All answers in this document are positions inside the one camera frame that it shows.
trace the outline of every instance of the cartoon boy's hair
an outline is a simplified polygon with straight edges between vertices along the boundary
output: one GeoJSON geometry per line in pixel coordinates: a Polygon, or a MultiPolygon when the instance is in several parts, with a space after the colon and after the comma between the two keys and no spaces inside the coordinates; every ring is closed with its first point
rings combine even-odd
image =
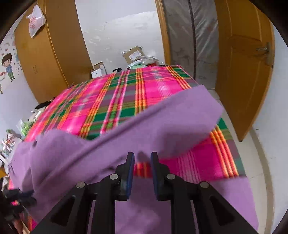
{"type": "Polygon", "coordinates": [[[2,65],[4,64],[4,62],[6,62],[8,59],[12,60],[12,54],[6,54],[3,59],[2,59],[2,65]]]}

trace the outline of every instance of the blue shirt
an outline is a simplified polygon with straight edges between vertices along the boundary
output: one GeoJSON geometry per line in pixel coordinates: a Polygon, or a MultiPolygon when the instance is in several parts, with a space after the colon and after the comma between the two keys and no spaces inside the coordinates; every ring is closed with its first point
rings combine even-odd
{"type": "Polygon", "coordinates": [[[12,73],[12,67],[11,67],[11,65],[9,65],[9,66],[6,68],[6,72],[7,72],[7,73],[12,73]]]}

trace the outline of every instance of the wooden wardrobe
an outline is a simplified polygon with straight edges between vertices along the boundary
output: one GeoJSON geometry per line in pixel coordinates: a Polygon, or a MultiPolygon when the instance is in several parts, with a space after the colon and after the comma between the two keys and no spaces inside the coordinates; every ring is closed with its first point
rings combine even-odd
{"type": "Polygon", "coordinates": [[[39,103],[72,84],[91,79],[93,69],[82,36],[74,0],[38,0],[46,23],[31,38],[33,4],[15,30],[15,43],[25,78],[39,103]]]}

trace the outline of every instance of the cartoon boy's head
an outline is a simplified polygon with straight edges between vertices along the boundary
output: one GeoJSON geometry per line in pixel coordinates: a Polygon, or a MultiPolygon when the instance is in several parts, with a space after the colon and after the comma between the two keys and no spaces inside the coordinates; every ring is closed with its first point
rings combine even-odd
{"type": "Polygon", "coordinates": [[[11,60],[12,60],[12,54],[6,54],[3,59],[2,59],[2,65],[4,67],[8,67],[11,64],[11,60]]]}

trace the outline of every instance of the green pants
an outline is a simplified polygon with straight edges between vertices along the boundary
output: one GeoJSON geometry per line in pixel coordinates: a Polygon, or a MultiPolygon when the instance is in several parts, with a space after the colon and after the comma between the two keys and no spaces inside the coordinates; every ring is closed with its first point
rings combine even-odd
{"type": "Polygon", "coordinates": [[[13,81],[13,79],[15,79],[13,72],[8,72],[8,76],[10,77],[11,81],[13,81]]]}

